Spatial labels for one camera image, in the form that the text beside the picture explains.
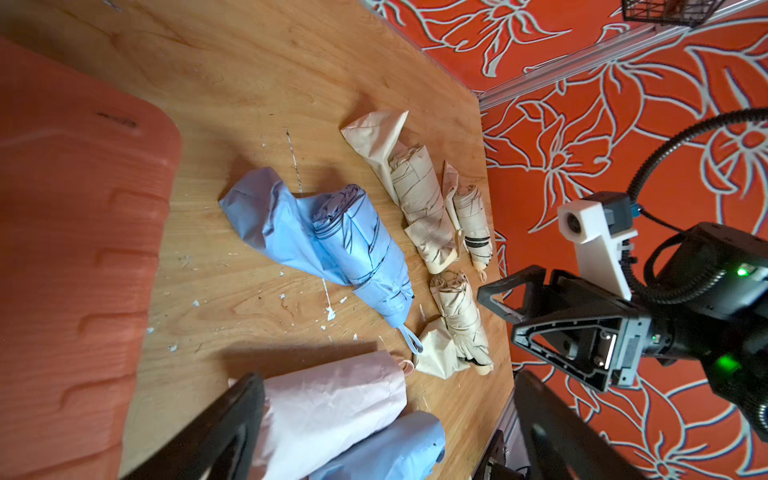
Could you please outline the beige umbrella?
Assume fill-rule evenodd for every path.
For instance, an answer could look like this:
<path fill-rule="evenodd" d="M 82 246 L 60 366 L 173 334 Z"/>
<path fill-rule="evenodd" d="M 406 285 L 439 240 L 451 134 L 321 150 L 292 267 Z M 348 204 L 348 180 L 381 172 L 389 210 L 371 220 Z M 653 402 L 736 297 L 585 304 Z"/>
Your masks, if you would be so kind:
<path fill-rule="evenodd" d="M 445 207 L 434 164 L 424 145 L 399 152 L 389 162 L 391 179 L 408 226 L 405 233 L 428 272 L 437 275 L 458 259 L 455 229 Z"/>
<path fill-rule="evenodd" d="M 443 164 L 442 193 L 458 241 L 485 282 L 494 250 L 482 194 L 476 184 L 463 183 L 459 172 L 447 161 Z"/>
<path fill-rule="evenodd" d="M 494 362 L 467 275 L 450 270 L 434 275 L 430 291 L 456 348 L 457 359 L 471 366 L 478 375 L 490 374 Z"/>

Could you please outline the beige umbrella back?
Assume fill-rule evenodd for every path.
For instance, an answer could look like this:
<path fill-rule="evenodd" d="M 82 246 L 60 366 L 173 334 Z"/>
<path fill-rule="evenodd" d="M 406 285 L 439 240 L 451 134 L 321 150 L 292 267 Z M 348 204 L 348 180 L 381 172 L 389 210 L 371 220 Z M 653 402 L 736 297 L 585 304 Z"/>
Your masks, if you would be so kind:
<path fill-rule="evenodd" d="M 463 183 L 459 172 L 447 161 L 443 164 L 442 193 L 458 241 L 485 282 L 494 250 L 482 194 L 476 184 Z"/>

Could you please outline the blue umbrella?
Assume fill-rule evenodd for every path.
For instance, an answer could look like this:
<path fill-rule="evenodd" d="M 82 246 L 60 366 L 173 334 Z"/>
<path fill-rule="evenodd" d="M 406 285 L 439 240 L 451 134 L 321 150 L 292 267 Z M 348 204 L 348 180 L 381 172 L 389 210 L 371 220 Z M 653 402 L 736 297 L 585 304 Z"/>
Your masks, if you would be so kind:
<path fill-rule="evenodd" d="M 359 442 L 311 479 L 425 479 L 445 455 L 446 435 L 431 413 L 415 411 Z"/>
<path fill-rule="evenodd" d="M 421 341 L 406 326 L 414 290 L 405 255 L 366 191 L 350 184 L 305 200 L 311 239 L 328 255 L 340 278 L 401 333 L 412 353 L 422 353 Z"/>

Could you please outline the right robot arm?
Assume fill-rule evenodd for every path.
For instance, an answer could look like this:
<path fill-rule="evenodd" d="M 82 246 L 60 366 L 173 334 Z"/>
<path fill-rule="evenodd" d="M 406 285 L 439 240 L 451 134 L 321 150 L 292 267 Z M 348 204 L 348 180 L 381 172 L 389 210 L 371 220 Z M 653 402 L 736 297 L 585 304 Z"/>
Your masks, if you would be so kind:
<path fill-rule="evenodd" d="M 578 273 L 532 265 L 482 286 L 478 302 L 513 327 L 518 348 L 594 390 L 627 388 L 642 358 L 695 360 L 711 390 L 767 435 L 767 243 L 701 222 L 661 244 L 636 275 L 634 220 L 654 170 L 685 142 L 733 124 L 760 125 L 763 108 L 698 122 L 658 147 L 623 192 L 598 192 L 558 210 Z"/>

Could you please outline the pink umbrella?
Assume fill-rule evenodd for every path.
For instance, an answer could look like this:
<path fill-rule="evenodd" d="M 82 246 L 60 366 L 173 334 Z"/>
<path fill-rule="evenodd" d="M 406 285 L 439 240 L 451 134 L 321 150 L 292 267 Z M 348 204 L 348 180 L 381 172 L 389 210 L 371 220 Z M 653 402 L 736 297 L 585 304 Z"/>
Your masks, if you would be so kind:
<path fill-rule="evenodd" d="M 304 479 L 388 427 L 407 405 L 410 360 L 363 354 L 264 381 L 249 479 Z"/>

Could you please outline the blue umbrella back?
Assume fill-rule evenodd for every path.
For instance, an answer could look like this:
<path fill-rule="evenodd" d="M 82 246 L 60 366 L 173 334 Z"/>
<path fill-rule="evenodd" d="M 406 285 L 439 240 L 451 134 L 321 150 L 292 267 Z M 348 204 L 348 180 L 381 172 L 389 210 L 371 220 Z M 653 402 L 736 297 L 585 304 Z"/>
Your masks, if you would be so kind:
<path fill-rule="evenodd" d="M 422 353 L 421 341 L 406 326 L 414 290 L 405 255 L 366 191 L 350 184 L 305 200 L 311 239 L 328 255 L 340 278 L 401 333 L 412 353 Z"/>

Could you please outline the blue umbrella front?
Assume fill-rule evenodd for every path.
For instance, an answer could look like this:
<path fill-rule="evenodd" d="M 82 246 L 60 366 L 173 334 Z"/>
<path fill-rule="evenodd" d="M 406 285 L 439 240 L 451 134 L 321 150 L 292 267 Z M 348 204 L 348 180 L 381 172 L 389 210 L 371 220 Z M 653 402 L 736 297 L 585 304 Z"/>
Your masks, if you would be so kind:
<path fill-rule="evenodd" d="M 415 411 L 359 442 L 311 479 L 425 479 L 445 455 L 446 435 L 431 413 Z"/>

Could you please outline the beige umbrella sleeve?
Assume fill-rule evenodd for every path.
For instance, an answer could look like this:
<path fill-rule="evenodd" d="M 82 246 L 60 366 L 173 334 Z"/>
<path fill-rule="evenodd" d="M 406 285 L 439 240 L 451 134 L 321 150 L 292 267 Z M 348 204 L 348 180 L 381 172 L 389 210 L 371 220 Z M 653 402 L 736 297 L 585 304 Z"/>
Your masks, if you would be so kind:
<path fill-rule="evenodd" d="M 340 130 L 348 145 L 374 171 L 396 205 L 399 204 L 399 199 L 394 189 L 389 161 L 398 149 L 404 148 L 399 141 L 399 135 L 408 114 L 408 110 L 374 111 L 350 122 Z"/>
<path fill-rule="evenodd" d="M 416 371 L 447 380 L 453 374 L 470 368 L 469 363 L 459 357 L 459 350 L 443 317 L 429 322 L 419 340 L 423 349 L 413 358 Z"/>

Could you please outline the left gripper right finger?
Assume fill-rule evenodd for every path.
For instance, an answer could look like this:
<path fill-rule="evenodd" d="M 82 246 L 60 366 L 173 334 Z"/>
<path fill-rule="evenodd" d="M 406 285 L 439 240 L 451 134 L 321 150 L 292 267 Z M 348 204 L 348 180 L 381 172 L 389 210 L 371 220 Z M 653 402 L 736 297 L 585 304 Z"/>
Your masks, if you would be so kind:
<path fill-rule="evenodd" d="M 515 377 L 514 404 L 532 479 L 645 479 L 528 371 Z"/>

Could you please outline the blue umbrella sleeve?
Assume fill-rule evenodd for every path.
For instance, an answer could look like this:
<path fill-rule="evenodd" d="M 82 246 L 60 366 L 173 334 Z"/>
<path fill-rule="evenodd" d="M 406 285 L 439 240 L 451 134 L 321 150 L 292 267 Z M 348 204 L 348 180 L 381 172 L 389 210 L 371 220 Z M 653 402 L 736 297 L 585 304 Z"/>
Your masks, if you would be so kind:
<path fill-rule="evenodd" d="M 271 260 L 347 286 L 349 280 L 317 239 L 312 216 L 331 195 L 295 197 L 270 167 L 247 173 L 219 201 L 238 236 Z"/>

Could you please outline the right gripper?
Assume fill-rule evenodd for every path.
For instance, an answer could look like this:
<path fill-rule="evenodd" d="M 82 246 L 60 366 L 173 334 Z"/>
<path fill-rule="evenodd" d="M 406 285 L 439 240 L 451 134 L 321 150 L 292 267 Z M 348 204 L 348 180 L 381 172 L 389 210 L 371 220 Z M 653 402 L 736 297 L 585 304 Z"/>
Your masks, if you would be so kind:
<path fill-rule="evenodd" d="M 513 326 L 513 345 L 583 385 L 633 384 L 651 327 L 642 307 L 537 265 L 481 286 L 477 302 Z"/>

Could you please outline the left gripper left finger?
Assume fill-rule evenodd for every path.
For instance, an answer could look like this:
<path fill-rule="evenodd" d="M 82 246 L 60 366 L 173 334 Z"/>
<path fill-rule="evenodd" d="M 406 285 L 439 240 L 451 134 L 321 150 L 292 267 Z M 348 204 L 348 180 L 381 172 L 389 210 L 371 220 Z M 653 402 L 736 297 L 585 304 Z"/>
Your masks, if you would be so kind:
<path fill-rule="evenodd" d="M 259 437 L 265 387 L 249 373 L 143 464 L 128 479 L 246 479 Z"/>

